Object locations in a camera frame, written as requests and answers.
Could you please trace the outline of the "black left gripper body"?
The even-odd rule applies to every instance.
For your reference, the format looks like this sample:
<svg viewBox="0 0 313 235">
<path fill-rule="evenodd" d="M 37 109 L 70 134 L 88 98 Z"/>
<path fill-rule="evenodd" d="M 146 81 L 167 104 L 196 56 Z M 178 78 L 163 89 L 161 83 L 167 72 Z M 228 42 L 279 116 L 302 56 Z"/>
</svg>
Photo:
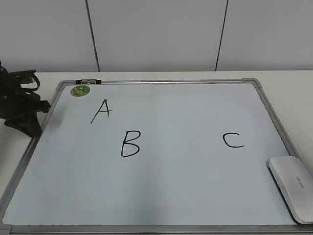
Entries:
<svg viewBox="0 0 313 235">
<path fill-rule="evenodd" d="M 0 73 L 0 117 L 5 120 L 36 112 L 47 113 L 51 107 L 36 93 L 40 81 L 35 71 Z"/>
</svg>

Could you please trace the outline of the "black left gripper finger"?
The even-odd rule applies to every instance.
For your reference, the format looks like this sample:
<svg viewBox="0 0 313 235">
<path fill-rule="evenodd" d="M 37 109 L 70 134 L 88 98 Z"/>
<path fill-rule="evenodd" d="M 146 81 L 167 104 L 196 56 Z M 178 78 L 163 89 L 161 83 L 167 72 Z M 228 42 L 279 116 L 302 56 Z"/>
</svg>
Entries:
<svg viewBox="0 0 313 235">
<path fill-rule="evenodd" d="M 31 138 L 40 137 L 42 134 L 37 115 L 25 115 L 9 119 L 4 122 L 4 125 L 21 131 Z"/>
</svg>

